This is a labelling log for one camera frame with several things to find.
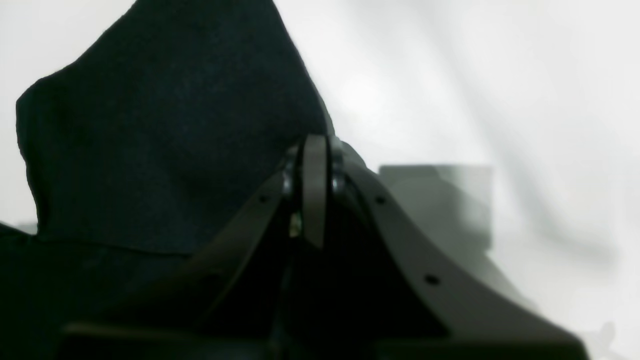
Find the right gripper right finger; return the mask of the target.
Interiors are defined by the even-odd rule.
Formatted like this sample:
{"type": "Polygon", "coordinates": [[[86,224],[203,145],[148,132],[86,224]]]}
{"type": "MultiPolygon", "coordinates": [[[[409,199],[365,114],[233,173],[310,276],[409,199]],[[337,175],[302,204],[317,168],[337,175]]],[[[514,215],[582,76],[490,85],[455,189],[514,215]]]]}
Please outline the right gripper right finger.
{"type": "Polygon", "coordinates": [[[346,159],[336,136],[310,135],[302,150],[302,229],[325,243],[330,199],[350,184],[359,207],[398,273],[446,337],[391,339],[374,346],[379,360],[585,360],[582,342],[522,309],[460,269],[409,219],[372,171],[346,159]]]}

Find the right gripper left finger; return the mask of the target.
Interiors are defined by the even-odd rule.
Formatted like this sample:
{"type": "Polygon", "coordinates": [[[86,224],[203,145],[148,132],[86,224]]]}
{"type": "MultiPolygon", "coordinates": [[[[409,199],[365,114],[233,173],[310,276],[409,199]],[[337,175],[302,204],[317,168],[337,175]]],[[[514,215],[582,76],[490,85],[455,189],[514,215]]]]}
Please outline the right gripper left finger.
{"type": "Polygon", "coordinates": [[[264,343],[283,333],[282,292],[296,241],[302,146],[215,239],[169,278],[109,313],[100,335],[128,346],[264,343]]]}

